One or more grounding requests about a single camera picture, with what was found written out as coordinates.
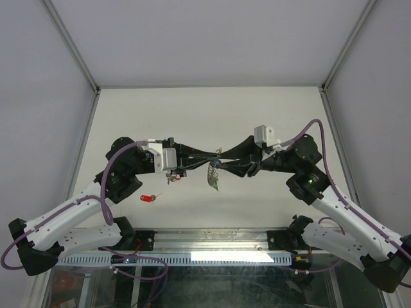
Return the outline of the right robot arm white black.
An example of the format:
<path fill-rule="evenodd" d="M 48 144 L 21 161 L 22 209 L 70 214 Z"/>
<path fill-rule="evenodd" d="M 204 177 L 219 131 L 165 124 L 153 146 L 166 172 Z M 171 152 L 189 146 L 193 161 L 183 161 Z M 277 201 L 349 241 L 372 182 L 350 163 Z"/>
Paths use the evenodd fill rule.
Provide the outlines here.
<path fill-rule="evenodd" d="M 383 226 L 348 196 L 342 194 L 327 168 L 317 163 L 326 158 L 313 137 L 302 137 L 272 147 L 256 145 L 253 153 L 217 164 L 239 177 L 252 177 L 259 171 L 290 173 L 286 181 L 290 192 L 307 205 L 341 226 L 346 235 L 327 233 L 312 219 L 299 216 L 288 227 L 290 246 L 305 244 L 325 250 L 357 267 L 378 289 L 393 293 L 410 270 L 410 236 Z"/>

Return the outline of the large grey keyring yellow handle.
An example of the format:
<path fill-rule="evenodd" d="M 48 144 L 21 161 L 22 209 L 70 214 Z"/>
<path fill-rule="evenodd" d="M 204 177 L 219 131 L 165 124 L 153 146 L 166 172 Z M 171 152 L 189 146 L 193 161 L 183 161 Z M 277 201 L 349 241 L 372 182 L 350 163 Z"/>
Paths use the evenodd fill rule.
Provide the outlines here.
<path fill-rule="evenodd" d="M 213 188 L 213 184 L 218 182 L 217 165 L 221 163 L 219 158 L 216 158 L 209 162 L 207 167 L 207 184 Z"/>

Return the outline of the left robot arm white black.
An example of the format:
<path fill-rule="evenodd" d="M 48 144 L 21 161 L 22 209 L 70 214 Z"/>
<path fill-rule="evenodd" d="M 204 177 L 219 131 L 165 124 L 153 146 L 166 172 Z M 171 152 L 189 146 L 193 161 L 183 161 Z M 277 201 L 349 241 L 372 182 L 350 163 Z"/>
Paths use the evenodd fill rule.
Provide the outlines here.
<path fill-rule="evenodd" d="M 105 169 L 78 194 L 49 212 L 29 221 L 15 219 L 8 225 L 13 242 L 1 255 L 6 270 L 24 270 L 35 276 L 50 270 L 62 259 L 101 247 L 130 248 L 135 232 L 125 217 L 115 218 L 111 206 L 141 188 L 138 175 L 182 176 L 220 158 L 166 140 L 115 140 L 106 154 Z"/>

